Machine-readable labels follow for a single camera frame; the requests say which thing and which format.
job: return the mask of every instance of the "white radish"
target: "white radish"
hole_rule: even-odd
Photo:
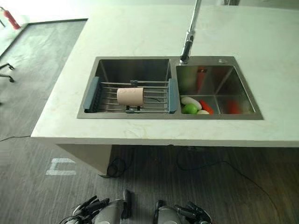
[[[201,104],[197,100],[195,100],[191,97],[182,97],[181,98],[181,103],[184,104],[184,105],[194,104],[199,111],[202,109]]]
[[[201,110],[201,111],[198,111],[197,114],[209,114],[209,112],[205,111],[205,110]]]

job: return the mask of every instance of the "chrome faucet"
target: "chrome faucet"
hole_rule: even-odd
[[[194,36],[195,36],[195,26],[196,26],[197,17],[198,17],[199,10],[200,10],[200,4],[201,4],[201,0],[196,0],[193,15],[192,15],[192,21],[191,21],[190,27],[187,31],[187,35],[186,35],[186,39],[185,39],[183,53],[179,60],[181,64],[187,64],[189,61],[189,54],[190,54],[190,50],[191,50]]]

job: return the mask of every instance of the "chair leg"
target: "chair leg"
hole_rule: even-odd
[[[6,77],[6,78],[9,78],[9,81],[10,81],[11,83],[14,83],[14,79],[13,79],[11,76],[7,76],[7,75],[2,75],[2,74],[0,74],[0,77]]]
[[[8,66],[10,70],[14,70],[14,67],[10,63],[6,63],[4,65],[0,66],[0,70],[3,69],[4,67]]]

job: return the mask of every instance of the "island cabinet base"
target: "island cabinet base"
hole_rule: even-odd
[[[58,149],[68,152],[76,163],[86,165],[100,175],[107,174],[112,145],[55,144]]]

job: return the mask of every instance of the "dish rack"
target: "dish rack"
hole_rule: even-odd
[[[129,83],[102,82],[94,77],[83,108],[85,113],[174,113],[177,109],[177,81],[139,81]],[[116,93],[119,88],[143,88],[142,106],[119,105]]]

